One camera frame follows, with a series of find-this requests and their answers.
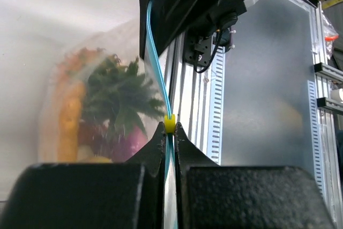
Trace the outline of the orange toy carrot pieces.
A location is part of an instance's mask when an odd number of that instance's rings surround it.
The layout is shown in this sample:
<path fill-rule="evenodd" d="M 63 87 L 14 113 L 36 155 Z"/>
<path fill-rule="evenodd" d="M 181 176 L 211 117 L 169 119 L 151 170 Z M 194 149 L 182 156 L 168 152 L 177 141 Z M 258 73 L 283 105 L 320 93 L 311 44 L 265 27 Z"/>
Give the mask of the orange toy carrot pieces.
<path fill-rule="evenodd" d="M 84 82 L 76 81 L 63 96 L 58 117 L 58 161 L 77 161 L 79 121 L 85 93 L 86 87 Z"/>

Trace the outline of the purple toy onion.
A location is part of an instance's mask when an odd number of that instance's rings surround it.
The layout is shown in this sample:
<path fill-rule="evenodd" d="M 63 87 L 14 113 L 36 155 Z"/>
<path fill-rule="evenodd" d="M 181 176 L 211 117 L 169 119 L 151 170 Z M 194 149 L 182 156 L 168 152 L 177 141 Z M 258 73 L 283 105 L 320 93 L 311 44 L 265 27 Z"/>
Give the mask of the purple toy onion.
<path fill-rule="evenodd" d="M 135 155 L 147 143 L 147 141 L 147 136 L 138 126 L 135 126 L 131 133 L 120 140 L 116 160 L 119 162 L 125 162 Z"/>

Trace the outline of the clear zip top bag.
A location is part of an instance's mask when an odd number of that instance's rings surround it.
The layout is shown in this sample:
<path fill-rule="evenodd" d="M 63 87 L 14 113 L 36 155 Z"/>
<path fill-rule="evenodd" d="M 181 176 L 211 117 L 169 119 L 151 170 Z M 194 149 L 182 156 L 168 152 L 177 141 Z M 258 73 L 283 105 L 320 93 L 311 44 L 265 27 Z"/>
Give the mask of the clear zip top bag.
<path fill-rule="evenodd" d="M 146 11 L 145 71 L 101 48 L 59 65 L 44 189 L 57 228 L 177 228 L 172 114 Z"/>

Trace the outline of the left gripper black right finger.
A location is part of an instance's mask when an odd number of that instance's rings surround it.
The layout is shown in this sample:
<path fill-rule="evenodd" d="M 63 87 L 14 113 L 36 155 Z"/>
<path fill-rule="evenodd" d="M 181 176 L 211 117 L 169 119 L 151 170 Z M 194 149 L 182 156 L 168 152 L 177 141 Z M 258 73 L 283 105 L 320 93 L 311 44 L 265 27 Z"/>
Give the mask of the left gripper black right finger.
<path fill-rule="evenodd" d="M 314 178 L 294 166 L 219 166 L 175 126 L 179 228 L 334 228 Z"/>

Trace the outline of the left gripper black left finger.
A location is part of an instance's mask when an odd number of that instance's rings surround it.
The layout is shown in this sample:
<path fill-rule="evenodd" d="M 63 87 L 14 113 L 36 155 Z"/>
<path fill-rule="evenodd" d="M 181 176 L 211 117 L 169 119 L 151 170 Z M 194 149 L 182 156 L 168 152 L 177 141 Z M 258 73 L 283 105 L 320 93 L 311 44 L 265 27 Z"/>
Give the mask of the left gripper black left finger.
<path fill-rule="evenodd" d="M 122 163 L 40 163 L 18 177 L 1 228 L 162 228 L 165 126 Z"/>

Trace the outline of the orange toy pineapple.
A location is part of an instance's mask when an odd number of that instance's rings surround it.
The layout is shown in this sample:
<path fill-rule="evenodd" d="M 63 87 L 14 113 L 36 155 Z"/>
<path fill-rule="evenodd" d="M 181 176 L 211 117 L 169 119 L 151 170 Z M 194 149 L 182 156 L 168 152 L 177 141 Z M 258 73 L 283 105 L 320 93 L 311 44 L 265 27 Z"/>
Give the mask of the orange toy pineapple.
<path fill-rule="evenodd" d="M 145 133 L 141 114 L 156 120 L 163 116 L 164 103 L 153 81 L 139 71 L 138 57 L 123 64 L 117 54 L 82 48 L 57 65 L 56 81 L 62 99 L 76 81 L 84 82 L 80 121 L 100 128 L 108 141 L 126 137 L 135 126 Z"/>

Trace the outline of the yellow toy lemon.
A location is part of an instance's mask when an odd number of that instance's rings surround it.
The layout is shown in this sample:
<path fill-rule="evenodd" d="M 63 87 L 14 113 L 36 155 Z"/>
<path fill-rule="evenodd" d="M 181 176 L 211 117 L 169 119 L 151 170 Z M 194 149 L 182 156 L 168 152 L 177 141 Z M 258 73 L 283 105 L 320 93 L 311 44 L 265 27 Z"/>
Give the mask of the yellow toy lemon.
<path fill-rule="evenodd" d="M 112 163 L 112 160 L 103 156 L 93 156 L 84 160 L 86 163 Z"/>

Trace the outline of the beige toy garlic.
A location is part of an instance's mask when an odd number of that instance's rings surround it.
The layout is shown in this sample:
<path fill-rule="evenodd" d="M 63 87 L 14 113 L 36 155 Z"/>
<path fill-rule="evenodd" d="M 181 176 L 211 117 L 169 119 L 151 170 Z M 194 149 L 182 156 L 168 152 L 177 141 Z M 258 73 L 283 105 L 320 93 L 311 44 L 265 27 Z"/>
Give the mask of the beige toy garlic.
<path fill-rule="evenodd" d="M 94 157 L 94 153 L 89 145 L 78 147 L 77 162 L 87 162 Z"/>

